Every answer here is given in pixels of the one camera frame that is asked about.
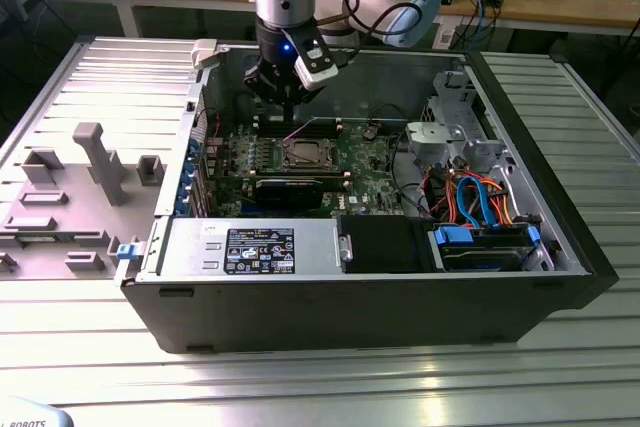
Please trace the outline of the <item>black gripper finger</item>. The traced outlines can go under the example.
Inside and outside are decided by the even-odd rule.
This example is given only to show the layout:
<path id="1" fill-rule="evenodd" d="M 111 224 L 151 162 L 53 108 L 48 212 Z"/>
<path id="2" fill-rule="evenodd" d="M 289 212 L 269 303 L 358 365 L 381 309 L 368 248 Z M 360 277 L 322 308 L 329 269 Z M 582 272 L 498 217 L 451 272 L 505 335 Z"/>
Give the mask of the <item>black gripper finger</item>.
<path id="1" fill-rule="evenodd" d="M 306 89 L 296 71 L 292 69 L 287 77 L 287 119 L 292 120 L 297 106 L 303 103 Z"/>
<path id="2" fill-rule="evenodd" d="M 244 85 L 262 103 L 279 106 L 284 120 L 293 119 L 293 85 L 278 67 L 272 64 L 254 65 L 245 71 Z"/>

